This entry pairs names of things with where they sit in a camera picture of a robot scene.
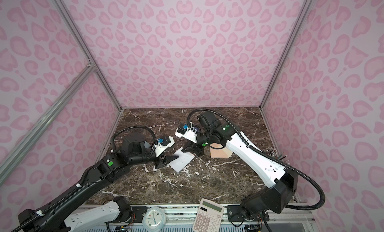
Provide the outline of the beige envelope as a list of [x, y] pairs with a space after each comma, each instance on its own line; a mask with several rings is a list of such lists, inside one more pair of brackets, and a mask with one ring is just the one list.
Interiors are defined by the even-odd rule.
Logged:
[[232, 154], [232, 151], [220, 144], [213, 143], [210, 145], [211, 158], [229, 158]]

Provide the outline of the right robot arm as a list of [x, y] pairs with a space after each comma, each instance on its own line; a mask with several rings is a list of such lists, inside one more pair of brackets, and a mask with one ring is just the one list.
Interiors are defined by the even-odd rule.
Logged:
[[298, 174], [274, 158], [269, 159], [232, 122], [228, 119], [221, 122], [218, 117], [219, 113], [204, 110], [198, 116], [199, 126], [180, 123], [175, 135], [188, 140], [183, 152], [201, 156], [211, 144], [222, 145], [246, 162], [267, 187], [264, 192], [252, 193], [242, 200], [242, 217], [251, 220], [267, 210], [281, 213], [297, 189]]

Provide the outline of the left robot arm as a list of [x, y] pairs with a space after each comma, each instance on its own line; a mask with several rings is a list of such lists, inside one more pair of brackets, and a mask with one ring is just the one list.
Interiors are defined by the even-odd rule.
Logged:
[[146, 142], [141, 133], [131, 133], [123, 137], [121, 147], [105, 155], [88, 167], [79, 181], [61, 195], [32, 210], [26, 209], [19, 216], [20, 225], [15, 232], [72, 232], [75, 219], [71, 214], [90, 197], [126, 175], [132, 166], [153, 162], [157, 169], [165, 167], [178, 156], [165, 156], [164, 151], [175, 141], [171, 136], [155, 139], [153, 144]]

